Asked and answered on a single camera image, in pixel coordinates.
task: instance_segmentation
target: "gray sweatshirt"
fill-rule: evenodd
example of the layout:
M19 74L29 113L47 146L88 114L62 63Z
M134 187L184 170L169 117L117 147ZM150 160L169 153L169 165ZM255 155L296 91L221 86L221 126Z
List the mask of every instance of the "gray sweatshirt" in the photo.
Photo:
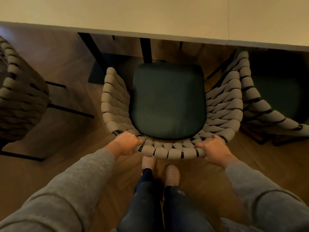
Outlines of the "gray sweatshirt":
M0 222L0 232L87 231L114 164L114 156L103 149L84 156ZM229 165L226 175L259 228L222 218L227 231L309 231L309 208L298 197L243 162Z

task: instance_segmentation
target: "herringbone wood floor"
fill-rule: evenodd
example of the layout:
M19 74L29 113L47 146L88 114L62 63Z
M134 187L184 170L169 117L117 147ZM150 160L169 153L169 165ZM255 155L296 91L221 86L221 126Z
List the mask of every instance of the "herringbone wood floor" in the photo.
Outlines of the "herringbone wood floor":
M66 84L67 89L50 86L53 103L95 115L89 119L48 109L40 124L27 137L9 144L4 150L50 157L42 163L0 156L0 220L17 210L35 191L64 171L82 156L104 147L114 136L107 132L100 112L102 85L89 84L94 58L76 33L0 27L6 38L41 75L49 81ZM103 52L141 56L139 39L108 35L93 36ZM208 75L234 47L152 40L153 58L168 62L202 65ZM206 89L220 75L206 81ZM259 146L238 132L228 144L232 152L252 168L263 172L280 186L309 203L309 140L274 147ZM133 195L141 173L141 158L136 154L121 157L96 208L90 231L109 231L117 226ZM166 166L175 164L181 173L180 187L191 196L219 230L219 218L247 224L248 217L230 182L219 167L202 159L158 160L155 175L164 180Z

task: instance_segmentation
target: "hand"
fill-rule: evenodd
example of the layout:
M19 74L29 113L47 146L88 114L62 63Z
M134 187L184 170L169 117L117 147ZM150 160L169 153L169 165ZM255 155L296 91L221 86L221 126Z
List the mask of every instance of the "hand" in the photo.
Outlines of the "hand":
M208 163L218 165L223 169L226 169L230 163L239 161L236 156L232 155L222 138L217 135L212 135L212 138L207 138L194 146L205 151L204 159Z
M132 133L125 131L118 135L115 140L111 141L104 149L111 152L115 160L117 160L119 156L133 155L133 150L138 144L143 144L143 141Z

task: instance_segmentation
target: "blue jeans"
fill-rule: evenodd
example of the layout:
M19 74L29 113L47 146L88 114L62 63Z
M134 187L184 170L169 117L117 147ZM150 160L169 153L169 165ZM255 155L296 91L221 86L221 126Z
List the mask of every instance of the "blue jeans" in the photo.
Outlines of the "blue jeans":
M145 169L117 232L164 231L160 198L153 180L152 171ZM163 213L167 232L215 232L207 218L178 187L165 188Z

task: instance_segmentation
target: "padded rope weave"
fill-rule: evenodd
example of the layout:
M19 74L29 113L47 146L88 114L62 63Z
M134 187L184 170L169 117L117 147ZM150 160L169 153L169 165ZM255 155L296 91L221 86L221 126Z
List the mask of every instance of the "padded rope weave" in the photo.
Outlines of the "padded rope weave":
M0 37L0 139L17 141L41 120L49 102L44 79Z
M223 73L230 70L239 72L243 99L242 122L252 129L269 134L309 136L309 125L299 124L272 110L271 106L261 98L251 78L248 51L241 51L235 57Z
M116 135L118 131L131 132L144 141L138 151L159 159L194 159L205 156L204 151L195 148L194 144L210 138L212 134L217 134L225 142L230 141L238 131L243 117L241 83L237 71L228 73L219 87L206 93L207 118L203 129L191 139L181 142L154 141L137 131L129 118L130 95L114 68L107 69L101 101L103 120L108 131Z

